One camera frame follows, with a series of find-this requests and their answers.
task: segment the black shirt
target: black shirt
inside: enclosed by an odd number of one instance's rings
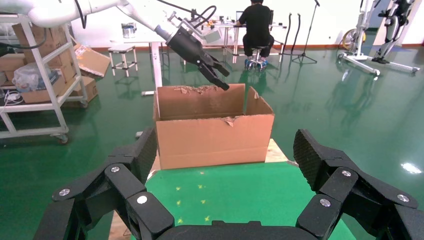
[[[266,45],[270,37],[271,10],[262,4],[248,6],[240,19],[241,24],[246,24],[247,37],[255,44]]]

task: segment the green mat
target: green mat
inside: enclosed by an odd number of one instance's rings
[[[161,170],[146,186],[176,226],[211,225],[213,220],[295,226],[315,194],[300,169],[285,162]],[[330,239],[355,237],[340,220]]]

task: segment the chair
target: chair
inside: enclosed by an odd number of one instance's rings
[[[255,46],[253,47],[254,50],[256,50],[256,57],[250,60],[250,64],[249,67],[247,68],[248,70],[251,70],[253,67],[259,65],[259,71],[262,71],[265,69],[264,66],[262,66],[263,61],[260,60],[261,58],[261,51],[263,49],[268,48],[268,46]]]
[[[110,63],[112,64],[112,73],[115,76],[115,69],[122,69],[126,72],[126,76],[129,77],[130,74],[128,73],[128,69],[130,69],[132,66],[135,65],[135,70],[138,71],[139,67],[137,66],[137,56],[136,56],[136,46],[134,45],[128,45],[128,44],[121,44],[117,46],[113,46],[108,49],[109,56],[110,56]],[[126,53],[132,51],[134,53],[134,61],[131,62],[130,65],[127,64],[127,57],[125,56]],[[114,65],[114,61],[112,59],[112,54],[121,54],[122,56],[122,62]]]

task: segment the wooden platform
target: wooden platform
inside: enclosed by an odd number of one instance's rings
[[[289,159],[287,159],[287,157],[284,155],[283,151],[281,151],[281,149],[278,147],[277,143],[273,139],[270,139],[265,163],[276,162],[288,162],[297,166],[295,162],[289,161]],[[160,168],[160,159],[157,156],[151,169],[150,177],[153,176],[156,171],[160,170]],[[125,226],[124,222],[122,222],[119,215],[114,212],[112,224],[110,226],[109,240],[129,240],[130,237],[131,232],[128,230],[127,226]]]

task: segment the metal screw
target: metal screw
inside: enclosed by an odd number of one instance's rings
[[[116,173],[119,171],[119,167],[118,166],[114,166],[112,167],[112,169],[110,170],[112,173]]]
[[[401,200],[402,202],[406,202],[406,203],[410,201],[410,199],[407,196],[402,194],[397,195],[397,198]]]
[[[330,207],[331,206],[331,202],[329,201],[329,200],[327,200],[327,199],[321,199],[321,200],[319,200],[319,202],[321,203],[321,205],[322,206],[324,206],[324,207]]]
[[[145,204],[146,202],[147,202],[146,196],[141,196],[141,197],[137,198],[137,203],[139,203],[139,204]]]
[[[352,176],[350,171],[342,171],[341,174],[345,175],[346,177]]]
[[[66,196],[66,195],[68,195],[69,194],[69,192],[70,192],[71,190],[69,189],[69,188],[65,188],[65,189],[62,189],[60,192],[59,192],[59,196]]]

